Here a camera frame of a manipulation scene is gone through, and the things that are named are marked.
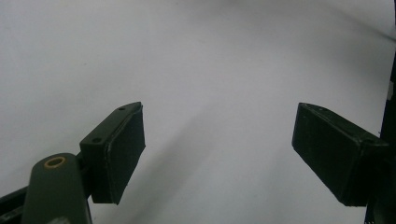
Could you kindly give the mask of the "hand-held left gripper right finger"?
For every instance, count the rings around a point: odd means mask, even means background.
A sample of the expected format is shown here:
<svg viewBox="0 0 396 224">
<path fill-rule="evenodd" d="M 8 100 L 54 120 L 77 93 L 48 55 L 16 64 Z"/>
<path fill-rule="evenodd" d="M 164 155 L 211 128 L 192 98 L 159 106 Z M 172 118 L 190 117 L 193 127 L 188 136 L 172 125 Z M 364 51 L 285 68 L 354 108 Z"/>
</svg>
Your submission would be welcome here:
<svg viewBox="0 0 396 224">
<path fill-rule="evenodd" d="M 298 104 L 292 146 L 346 206 L 364 206 L 375 188 L 375 167 L 390 144 L 331 110 Z"/>
</svg>

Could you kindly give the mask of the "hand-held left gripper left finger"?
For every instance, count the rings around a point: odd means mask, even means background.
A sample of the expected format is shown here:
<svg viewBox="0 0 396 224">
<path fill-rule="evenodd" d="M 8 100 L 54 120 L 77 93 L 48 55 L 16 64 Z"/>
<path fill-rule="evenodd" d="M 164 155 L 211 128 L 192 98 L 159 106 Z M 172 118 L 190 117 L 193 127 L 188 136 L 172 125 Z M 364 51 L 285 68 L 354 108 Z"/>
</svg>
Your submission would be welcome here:
<svg viewBox="0 0 396 224">
<path fill-rule="evenodd" d="M 91 173 L 92 200 L 119 204 L 146 146 L 142 104 L 116 108 L 79 145 Z"/>
</svg>

